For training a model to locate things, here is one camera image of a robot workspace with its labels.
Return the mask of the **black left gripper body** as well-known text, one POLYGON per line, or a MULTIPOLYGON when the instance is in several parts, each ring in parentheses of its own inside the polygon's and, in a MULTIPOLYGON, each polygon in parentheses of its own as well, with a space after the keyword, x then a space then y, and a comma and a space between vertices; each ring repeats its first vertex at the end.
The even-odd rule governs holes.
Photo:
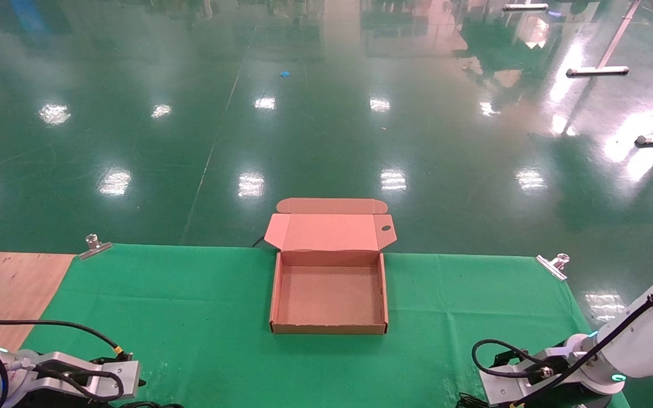
POLYGON ((133 400, 146 383, 142 365, 130 356, 37 356, 26 371, 18 387, 19 407, 114 407, 133 400))

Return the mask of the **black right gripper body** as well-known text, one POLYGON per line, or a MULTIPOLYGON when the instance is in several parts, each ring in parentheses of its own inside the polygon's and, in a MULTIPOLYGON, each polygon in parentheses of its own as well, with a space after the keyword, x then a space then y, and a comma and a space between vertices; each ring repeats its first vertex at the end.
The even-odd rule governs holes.
POLYGON ((532 399, 531 407, 607 407, 612 398, 581 384, 561 384, 532 399))

